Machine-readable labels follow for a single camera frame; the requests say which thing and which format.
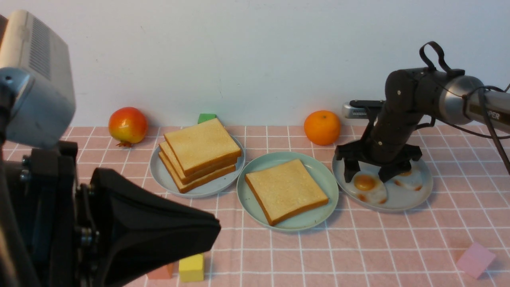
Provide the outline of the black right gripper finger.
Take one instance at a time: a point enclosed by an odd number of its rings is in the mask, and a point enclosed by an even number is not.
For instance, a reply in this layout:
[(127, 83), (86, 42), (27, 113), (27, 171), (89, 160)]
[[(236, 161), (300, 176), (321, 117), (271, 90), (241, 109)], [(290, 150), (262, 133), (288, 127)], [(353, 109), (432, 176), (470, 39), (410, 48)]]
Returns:
[(360, 171), (359, 161), (350, 158), (344, 158), (344, 179), (346, 183), (350, 183), (354, 176)]
[(378, 175), (381, 182), (385, 183), (397, 175), (406, 173), (412, 168), (409, 161), (402, 161), (391, 165), (384, 165), (379, 169)]

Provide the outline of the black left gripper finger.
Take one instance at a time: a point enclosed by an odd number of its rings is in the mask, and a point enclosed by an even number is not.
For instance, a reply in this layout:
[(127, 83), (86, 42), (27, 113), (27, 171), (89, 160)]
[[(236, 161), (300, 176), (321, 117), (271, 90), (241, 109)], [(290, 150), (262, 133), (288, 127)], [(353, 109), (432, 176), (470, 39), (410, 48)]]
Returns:
[(94, 287), (122, 287), (207, 252), (222, 228), (213, 214), (152, 194), (113, 169), (95, 169), (90, 185), (99, 232)]

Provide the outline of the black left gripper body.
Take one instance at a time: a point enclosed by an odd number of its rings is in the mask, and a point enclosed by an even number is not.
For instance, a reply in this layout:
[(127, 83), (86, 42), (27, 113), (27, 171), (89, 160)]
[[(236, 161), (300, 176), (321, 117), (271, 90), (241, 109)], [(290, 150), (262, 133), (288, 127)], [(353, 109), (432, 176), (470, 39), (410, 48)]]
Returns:
[(86, 262), (98, 238), (91, 218), (79, 219), (78, 144), (31, 149), (1, 160), (2, 287), (91, 287)]

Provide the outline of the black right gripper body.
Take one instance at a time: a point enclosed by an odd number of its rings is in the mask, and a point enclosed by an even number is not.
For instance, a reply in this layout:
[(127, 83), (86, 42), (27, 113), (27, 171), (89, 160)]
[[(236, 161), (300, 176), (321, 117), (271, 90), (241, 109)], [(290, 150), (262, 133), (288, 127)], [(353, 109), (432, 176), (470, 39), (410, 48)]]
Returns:
[(409, 145), (423, 114), (414, 110), (390, 111), (386, 105), (351, 105), (364, 109), (369, 120), (361, 139), (338, 145), (335, 160), (354, 160), (370, 165), (395, 165), (422, 158), (420, 147)]

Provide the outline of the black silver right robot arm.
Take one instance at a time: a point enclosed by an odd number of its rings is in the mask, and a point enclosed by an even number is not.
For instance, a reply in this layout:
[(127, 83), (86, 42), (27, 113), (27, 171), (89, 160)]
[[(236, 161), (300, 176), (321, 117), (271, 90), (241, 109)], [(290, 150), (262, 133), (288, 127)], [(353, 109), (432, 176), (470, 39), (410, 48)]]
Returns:
[(385, 96), (350, 102), (364, 110), (369, 123), (359, 140), (336, 147), (346, 182), (361, 170), (361, 162), (379, 167), (382, 182), (410, 171), (410, 162), (422, 157), (418, 146), (408, 144), (410, 136), (433, 127), (436, 120), (456, 128), (473, 121), (485, 124), (499, 149), (502, 138), (497, 131), (509, 133), (509, 93), (461, 71), (397, 70), (386, 80)]

